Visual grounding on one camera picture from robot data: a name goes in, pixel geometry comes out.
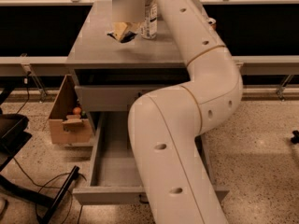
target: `black object on floor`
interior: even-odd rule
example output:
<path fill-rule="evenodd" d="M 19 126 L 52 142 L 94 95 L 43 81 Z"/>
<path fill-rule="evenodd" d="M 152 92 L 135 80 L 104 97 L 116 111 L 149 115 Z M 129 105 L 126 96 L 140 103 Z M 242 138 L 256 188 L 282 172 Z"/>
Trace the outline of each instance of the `black object on floor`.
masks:
<path fill-rule="evenodd" d="M 299 132 L 293 131 L 292 134 L 294 135 L 294 137 L 291 139 L 291 142 L 296 145 L 299 143 Z"/>
<path fill-rule="evenodd" d="M 6 165 L 32 137 L 31 134 L 24 131 L 28 125 L 28 121 L 29 119 L 27 117 L 20 114 L 0 115 L 0 171 L 6 167 Z M 9 182 L 2 175 L 0 175 L 0 186 L 13 195 L 48 207 L 46 214 L 38 220 L 41 224 L 47 224 L 63 199 L 72 181 L 78 178 L 78 170 L 79 168 L 74 166 L 72 172 L 65 180 L 55 198 L 19 187 Z"/>

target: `orange object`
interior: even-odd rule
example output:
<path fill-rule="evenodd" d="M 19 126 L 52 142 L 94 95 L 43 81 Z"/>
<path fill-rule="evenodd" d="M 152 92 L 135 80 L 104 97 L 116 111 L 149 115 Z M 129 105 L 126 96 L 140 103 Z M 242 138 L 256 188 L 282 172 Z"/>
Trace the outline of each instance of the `orange object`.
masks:
<path fill-rule="evenodd" d="M 80 107 L 73 108 L 74 115 L 81 115 L 82 109 Z"/>

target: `open drawer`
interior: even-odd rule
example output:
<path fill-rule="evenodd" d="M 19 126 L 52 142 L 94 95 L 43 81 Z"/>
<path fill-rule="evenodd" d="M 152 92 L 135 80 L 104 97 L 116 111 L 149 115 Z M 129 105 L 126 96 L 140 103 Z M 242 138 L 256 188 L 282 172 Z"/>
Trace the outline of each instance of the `open drawer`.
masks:
<path fill-rule="evenodd" d="M 86 188 L 74 189 L 82 205 L 147 201 L 127 132 L 128 112 L 102 112 Z"/>

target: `terrazzo floor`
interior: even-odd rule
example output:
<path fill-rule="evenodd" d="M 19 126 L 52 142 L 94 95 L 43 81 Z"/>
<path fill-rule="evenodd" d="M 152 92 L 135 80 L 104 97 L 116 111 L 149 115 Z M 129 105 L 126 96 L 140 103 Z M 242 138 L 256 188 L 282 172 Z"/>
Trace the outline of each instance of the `terrazzo floor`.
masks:
<path fill-rule="evenodd" d="M 8 99 L 4 113 L 15 113 L 22 101 Z M 31 100 L 21 110 L 30 119 L 28 133 L 33 137 L 16 156 L 21 167 L 38 184 L 56 175 L 70 172 L 74 165 L 88 176 L 91 147 L 53 145 L 50 141 L 48 116 L 53 97 L 44 103 Z M 290 142 L 292 131 L 299 129 L 299 100 L 242 101 L 235 114 L 220 127 L 206 133 L 210 159 L 218 185 L 230 192 L 222 202 L 229 223 L 281 224 L 299 223 L 299 145 Z M 39 190 L 21 172 L 15 161 L 2 171 L 8 180 Z M 54 185 L 61 185 L 63 178 Z M 75 187 L 86 185 L 83 178 Z M 53 190 L 42 190 L 52 195 Z M 32 203 L 8 196 L 6 212 L 0 223 L 38 223 Z M 70 208 L 66 195 L 51 223 L 62 223 Z M 80 204 L 74 198 L 65 223 L 77 223 Z M 79 223 L 147 224 L 154 223 L 148 205 L 84 206 Z"/>

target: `brown box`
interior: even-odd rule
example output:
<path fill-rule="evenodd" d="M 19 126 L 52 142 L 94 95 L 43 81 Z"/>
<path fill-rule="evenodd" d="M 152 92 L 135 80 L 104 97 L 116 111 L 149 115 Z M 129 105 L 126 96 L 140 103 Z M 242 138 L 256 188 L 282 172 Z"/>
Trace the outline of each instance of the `brown box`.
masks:
<path fill-rule="evenodd" d="M 71 76 L 65 76 L 49 116 L 50 137 L 53 144 L 88 143 L 93 131 L 88 119 L 67 120 L 77 105 L 77 95 Z"/>

